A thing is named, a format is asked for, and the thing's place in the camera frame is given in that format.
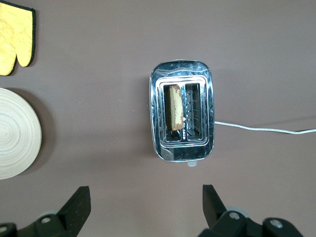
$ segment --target bolt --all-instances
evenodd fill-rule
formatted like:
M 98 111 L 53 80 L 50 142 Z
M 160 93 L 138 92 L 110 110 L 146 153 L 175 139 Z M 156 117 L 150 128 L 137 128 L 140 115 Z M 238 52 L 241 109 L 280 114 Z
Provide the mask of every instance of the bolt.
M 5 232 L 8 229 L 7 226 L 1 226 L 0 227 L 0 233 Z
M 232 219 L 234 219 L 234 220 L 239 220 L 239 219 L 240 219 L 239 215 L 238 215 L 236 212 L 231 212 L 231 213 L 229 213 L 229 216 L 230 216 Z
M 282 223 L 276 219 L 271 220 L 270 224 L 279 229 L 283 227 Z
M 42 224 L 45 224 L 47 222 L 50 222 L 50 217 L 44 217 L 41 221 Z

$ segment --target plate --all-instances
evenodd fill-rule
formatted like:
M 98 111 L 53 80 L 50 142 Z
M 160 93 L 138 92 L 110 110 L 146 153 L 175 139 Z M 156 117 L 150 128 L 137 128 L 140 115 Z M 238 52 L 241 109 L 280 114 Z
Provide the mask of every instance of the plate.
M 33 108 L 18 94 L 0 88 L 0 179 L 26 170 L 40 144 L 40 121 Z

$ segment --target bread slice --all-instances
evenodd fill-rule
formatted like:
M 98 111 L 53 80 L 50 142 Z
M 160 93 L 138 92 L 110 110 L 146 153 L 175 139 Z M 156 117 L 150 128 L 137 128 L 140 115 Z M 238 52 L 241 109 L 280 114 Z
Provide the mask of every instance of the bread slice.
M 183 128 L 183 104 L 181 89 L 178 85 L 170 85 L 165 90 L 165 112 L 168 131 Z

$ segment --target white cable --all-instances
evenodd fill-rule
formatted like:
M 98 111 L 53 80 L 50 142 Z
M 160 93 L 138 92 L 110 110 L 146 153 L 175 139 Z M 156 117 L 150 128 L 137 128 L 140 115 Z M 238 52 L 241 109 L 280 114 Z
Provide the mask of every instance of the white cable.
M 218 122 L 215 121 L 216 124 L 218 125 L 224 125 L 224 126 L 230 126 L 230 127 L 239 127 L 242 129 L 246 130 L 251 130 L 251 131 L 268 131 L 268 132 L 282 132 L 282 133 L 289 133 L 289 134 L 304 134 L 304 133 L 309 133 L 309 132 L 316 132 L 316 129 L 308 129 L 308 130 L 303 130 L 303 131 L 288 131 L 288 130 L 281 130 L 281 129 L 274 129 L 274 128 L 254 128 L 254 127 L 246 127 L 238 124 L 233 124 L 233 123 L 227 123 L 227 122 Z

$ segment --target oven mitt thumb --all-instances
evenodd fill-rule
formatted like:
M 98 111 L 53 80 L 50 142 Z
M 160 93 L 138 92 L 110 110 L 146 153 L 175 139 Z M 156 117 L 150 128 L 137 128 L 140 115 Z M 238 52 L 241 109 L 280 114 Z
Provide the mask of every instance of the oven mitt thumb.
M 16 58 L 27 67 L 35 52 L 35 10 L 0 0 L 0 75 L 9 75 Z

